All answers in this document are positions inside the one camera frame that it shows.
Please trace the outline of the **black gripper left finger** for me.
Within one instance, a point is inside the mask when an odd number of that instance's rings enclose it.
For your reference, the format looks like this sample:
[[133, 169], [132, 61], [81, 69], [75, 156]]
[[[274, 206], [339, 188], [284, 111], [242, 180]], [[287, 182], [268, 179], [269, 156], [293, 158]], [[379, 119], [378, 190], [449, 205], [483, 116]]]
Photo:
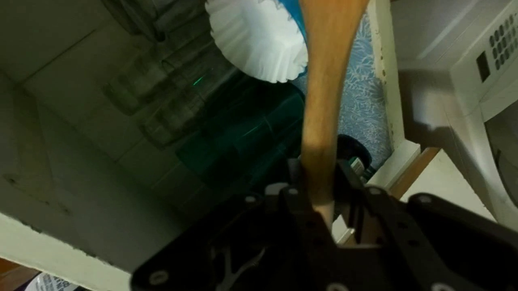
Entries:
[[282, 291], [282, 195], [235, 195], [141, 263], [132, 291]]

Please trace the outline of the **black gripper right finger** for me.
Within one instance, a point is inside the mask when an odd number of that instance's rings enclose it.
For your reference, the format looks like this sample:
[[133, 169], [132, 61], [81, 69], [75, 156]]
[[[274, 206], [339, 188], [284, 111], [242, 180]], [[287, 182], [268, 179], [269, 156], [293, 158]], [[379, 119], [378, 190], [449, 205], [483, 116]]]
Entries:
[[357, 243], [336, 243], [319, 213], [297, 209], [310, 239], [293, 266], [305, 291], [518, 291], [517, 230], [434, 193], [400, 201], [347, 164], [336, 167], [334, 195]]

